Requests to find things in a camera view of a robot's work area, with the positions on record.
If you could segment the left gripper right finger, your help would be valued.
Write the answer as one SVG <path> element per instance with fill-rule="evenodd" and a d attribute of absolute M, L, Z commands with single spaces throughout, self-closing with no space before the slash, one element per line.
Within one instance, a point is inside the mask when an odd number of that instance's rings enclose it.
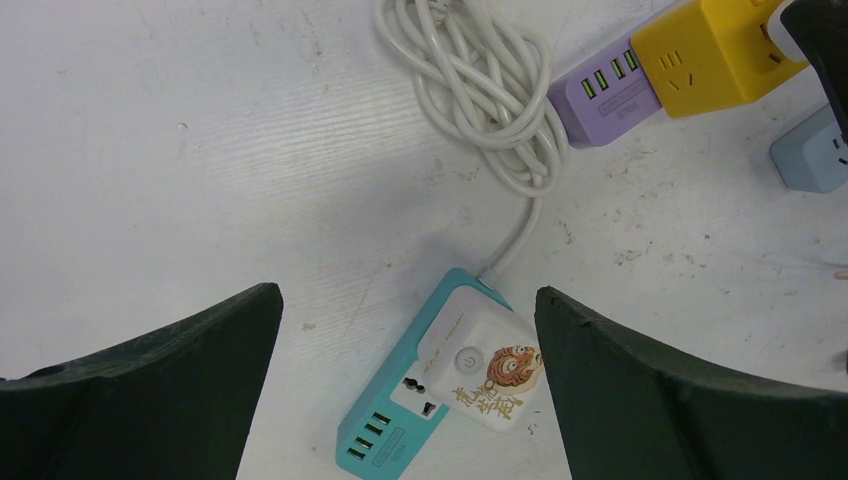
<path fill-rule="evenodd" d="M 535 326 L 575 479 L 843 479 L 847 396 L 703 360 L 553 287 Z"/>

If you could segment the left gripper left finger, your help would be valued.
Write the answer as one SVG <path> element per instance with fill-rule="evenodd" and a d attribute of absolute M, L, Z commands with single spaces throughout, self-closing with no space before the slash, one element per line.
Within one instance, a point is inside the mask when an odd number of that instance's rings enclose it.
<path fill-rule="evenodd" d="M 233 479 L 281 323 L 274 283 L 1 383 L 5 479 Z"/>

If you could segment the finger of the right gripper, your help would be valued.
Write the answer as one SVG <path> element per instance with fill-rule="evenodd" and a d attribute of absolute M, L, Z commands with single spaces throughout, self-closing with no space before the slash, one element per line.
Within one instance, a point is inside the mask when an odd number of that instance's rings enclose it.
<path fill-rule="evenodd" d="M 847 1 L 791 1 L 780 21 L 816 71 L 847 139 Z"/>

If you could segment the yellow cube socket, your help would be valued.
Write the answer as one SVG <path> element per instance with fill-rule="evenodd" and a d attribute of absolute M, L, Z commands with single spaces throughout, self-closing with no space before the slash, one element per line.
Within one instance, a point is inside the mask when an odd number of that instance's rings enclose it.
<path fill-rule="evenodd" d="M 754 103 L 809 66 L 773 42 L 779 1 L 681 1 L 637 28 L 635 51 L 662 107 L 683 118 Z"/>

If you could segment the light blue power strip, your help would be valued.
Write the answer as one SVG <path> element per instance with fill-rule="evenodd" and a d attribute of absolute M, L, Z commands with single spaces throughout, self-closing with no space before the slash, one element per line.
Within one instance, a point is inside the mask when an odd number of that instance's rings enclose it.
<path fill-rule="evenodd" d="M 847 142 L 829 105 L 773 142 L 769 153 L 791 190 L 827 194 L 847 182 Z"/>

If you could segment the white cube socket adapter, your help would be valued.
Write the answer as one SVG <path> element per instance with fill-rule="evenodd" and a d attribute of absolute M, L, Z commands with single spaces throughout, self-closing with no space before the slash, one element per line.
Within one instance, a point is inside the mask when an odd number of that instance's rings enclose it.
<path fill-rule="evenodd" d="M 529 322 L 468 285 L 437 309 L 417 355 L 432 397 L 496 432 L 516 424 L 544 373 Z"/>

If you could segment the purple power strip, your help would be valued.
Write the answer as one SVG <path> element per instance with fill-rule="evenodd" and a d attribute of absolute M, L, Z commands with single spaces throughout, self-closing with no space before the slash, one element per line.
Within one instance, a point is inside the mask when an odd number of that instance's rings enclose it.
<path fill-rule="evenodd" d="M 548 99 L 580 149 L 608 145 L 662 109 L 628 37 L 553 82 Z"/>

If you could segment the small white wall charger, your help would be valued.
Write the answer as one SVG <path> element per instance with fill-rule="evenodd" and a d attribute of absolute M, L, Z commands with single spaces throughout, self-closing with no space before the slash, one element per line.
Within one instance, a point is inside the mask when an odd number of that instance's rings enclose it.
<path fill-rule="evenodd" d="M 782 14 L 793 3 L 794 0 L 783 0 L 770 15 L 766 29 L 771 42 L 787 59 L 795 63 L 807 63 L 806 56 L 782 20 Z"/>

